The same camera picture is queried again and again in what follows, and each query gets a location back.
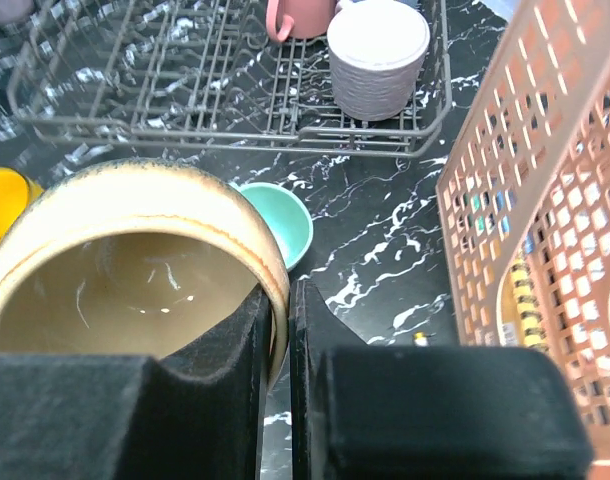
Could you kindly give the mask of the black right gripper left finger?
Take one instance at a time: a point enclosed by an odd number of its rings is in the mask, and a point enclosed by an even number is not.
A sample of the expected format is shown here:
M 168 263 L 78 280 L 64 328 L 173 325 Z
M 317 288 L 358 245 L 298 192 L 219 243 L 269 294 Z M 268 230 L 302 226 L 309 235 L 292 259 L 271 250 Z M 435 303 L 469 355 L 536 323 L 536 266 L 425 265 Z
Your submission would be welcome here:
M 167 358 L 0 354 L 0 479 L 255 479 L 271 306 Z

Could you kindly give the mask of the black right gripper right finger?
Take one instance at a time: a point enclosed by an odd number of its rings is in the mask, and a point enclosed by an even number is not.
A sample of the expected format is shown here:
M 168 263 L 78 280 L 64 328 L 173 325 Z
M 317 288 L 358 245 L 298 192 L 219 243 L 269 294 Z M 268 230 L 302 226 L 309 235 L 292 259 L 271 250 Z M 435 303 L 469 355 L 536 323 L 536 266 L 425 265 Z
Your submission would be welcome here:
M 314 283 L 290 288 L 297 479 L 584 479 L 589 436 L 558 368 L 520 347 L 370 346 Z

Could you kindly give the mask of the tan brown mug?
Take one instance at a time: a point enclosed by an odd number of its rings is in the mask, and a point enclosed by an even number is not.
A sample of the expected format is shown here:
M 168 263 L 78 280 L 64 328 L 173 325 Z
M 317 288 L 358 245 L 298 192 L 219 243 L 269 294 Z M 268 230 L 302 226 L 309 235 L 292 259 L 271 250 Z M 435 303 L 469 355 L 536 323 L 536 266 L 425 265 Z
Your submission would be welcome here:
M 289 279 L 256 208 L 191 166 L 104 162 L 47 189 L 0 241 L 0 352 L 163 358 L 255 287 L 272 309 L 275 382 L 288 345 Z

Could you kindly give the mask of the lilac ceramic mug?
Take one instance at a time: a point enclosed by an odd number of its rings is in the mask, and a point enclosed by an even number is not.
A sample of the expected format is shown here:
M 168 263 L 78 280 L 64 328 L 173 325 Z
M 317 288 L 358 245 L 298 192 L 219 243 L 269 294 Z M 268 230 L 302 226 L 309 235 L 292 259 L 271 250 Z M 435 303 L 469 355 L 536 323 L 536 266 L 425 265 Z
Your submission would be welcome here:
M 333 98 L 361 121 L 382 121 L 411 99 L 431 33 L 401 1 L 340 1 L 327 30 Z

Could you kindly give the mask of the pink mug white inside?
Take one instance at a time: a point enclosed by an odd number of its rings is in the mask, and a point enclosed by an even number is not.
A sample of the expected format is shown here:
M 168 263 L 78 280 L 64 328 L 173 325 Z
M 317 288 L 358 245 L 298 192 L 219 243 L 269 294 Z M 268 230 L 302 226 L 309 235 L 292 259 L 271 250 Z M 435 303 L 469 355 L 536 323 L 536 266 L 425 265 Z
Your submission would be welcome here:
M 277 43 L 288 38 L 312 39 L 323 35 L 334 17 L 335 0 L 268 0 L 265 26 Z

